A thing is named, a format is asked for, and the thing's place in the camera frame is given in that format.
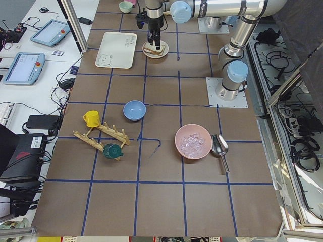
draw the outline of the blue bowl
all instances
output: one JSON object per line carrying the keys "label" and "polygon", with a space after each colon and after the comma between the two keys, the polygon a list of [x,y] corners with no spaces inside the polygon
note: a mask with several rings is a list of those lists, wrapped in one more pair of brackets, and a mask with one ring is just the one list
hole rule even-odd
{"label": "blue bowl", "polygon": [[123,114],[131,121],[141,120],[146,114],[146,106],[137,100],[130,101],[123,107]]}

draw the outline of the scissors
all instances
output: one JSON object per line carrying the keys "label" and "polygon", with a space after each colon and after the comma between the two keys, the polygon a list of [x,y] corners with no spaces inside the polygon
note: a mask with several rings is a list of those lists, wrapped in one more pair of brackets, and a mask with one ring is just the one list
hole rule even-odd
{"label": "scissors", "polygon": [[53,13],[53,14],[58,14],[56,12],[51,12],[48,8],[46,7],[42,7],[40,10],[39,10],[41,13]]}

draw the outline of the metal mounting plate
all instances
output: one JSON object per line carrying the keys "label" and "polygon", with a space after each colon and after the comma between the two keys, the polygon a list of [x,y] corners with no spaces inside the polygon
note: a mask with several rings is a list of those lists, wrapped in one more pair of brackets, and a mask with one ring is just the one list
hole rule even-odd
{"label": "metal mounting plate", "polygon": [[230,33],[228,26],[225,24],[223,24],[221,26],[221,28],[208,28],[205,23],[206,18],[199,18],[198,19],[198,29],[201,34],[228,35]]}
{"label": "metal mounting plate", "polygon": [[207,77],[206,86],[208,94],[208,103],[213,107],[228,107],[228,108],[248,108],[246,95],[244,92],[240,92],[236,99],[233,101],[224,101],[216,95],[216,86],[222,78],[218,77]]}

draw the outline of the white desk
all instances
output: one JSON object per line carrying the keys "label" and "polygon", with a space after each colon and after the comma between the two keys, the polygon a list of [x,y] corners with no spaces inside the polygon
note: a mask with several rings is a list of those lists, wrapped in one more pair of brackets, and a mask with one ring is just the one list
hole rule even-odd
{"label": "white desk", "polygon": [[[13,59],[5,58],[0,62],[0,67],[9,67]],[[0,102],[19,102],[27,104],[30,107],[36,108],[42,113],[49,114],[56,110],[57,105],[50,99],[53,88],[56,86],[56,75],[65,72],[73,62],[53,62],[46,61],[42,72],[36,83],[31,86],[5,85],[0,82]],[[7,70],[0,69],[0,74],[5,75]],[[66,74],[65,78],[75,77],[72,74]],[[56,92],[59,97],[66,96],[64,91],[60,89]],[[40,115],[37,111],[27,108],[23,105],[18,105],[14,118],[9,125],[9,129],[16,134],[22,134],[22,124],[28,120],[30,115]],[[43,132],[44,130],[31,130],[31,133]],[[55,141],[47,144],[46,151],[52,153]],[[46,177],[49,168],[49,163],[44,164],[41,169],[41,175]],[[36,194],[35,199],[38,199],[40,194]],[[11,220],[22,221],[27,217],[30,224],[35,216],[36,210],[28,210],[25,216],[13,218]],[[36,241],[34,237],[25,237],[23,241]]]}
{"label": "white desk", "polygon": [[[84,17],[93,20],[99,0],[72,0],[72,4],[77,17]],[[40,8],[47,7],[54,13],[41,13]],[[22,19],[22,22],[26,21],[28,17],[35,16],[40,18],[40,22],[36,26],[41,27],[45,25],[51,19],[57,19],[62,22],[66,22],[64,15],[57,3],[53,0],[36,0],[26,16]],[[37,21],[36,18],[31,18],[27,21],[27,24],[33,25]],[[85,38],[87,39],[91,30],[91,25],[80,24]],[[41,52],[46,56],[46,60],[50,61],[63,61],[73,62],[81,57],[80,52],[75,44],[72,33],[68,33],[65,39],[63,39],[57,46],[49,47],[46,45],[38,44],[30,41],[30,37],[37,32],[36,29],[26,26],[27,31],[19,41],[14,43],[9,50],[4,48],[0,51],[0,57],[14,58],[18,52]],[[10,47],[10,43],[5,45],[6,48]],[[64,51],[63,56],[52,55],[54,50]]]}

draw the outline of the yellow cup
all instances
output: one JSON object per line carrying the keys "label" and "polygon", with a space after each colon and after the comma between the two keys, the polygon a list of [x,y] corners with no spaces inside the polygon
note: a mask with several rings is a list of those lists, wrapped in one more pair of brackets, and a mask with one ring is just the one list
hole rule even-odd
{"label": "yellow cup", "polygon": [[91,128],[98,127],[101,124],[99,112],[95,110],[87,112],[83,116],[83,119],[86,121],[86,125]]}

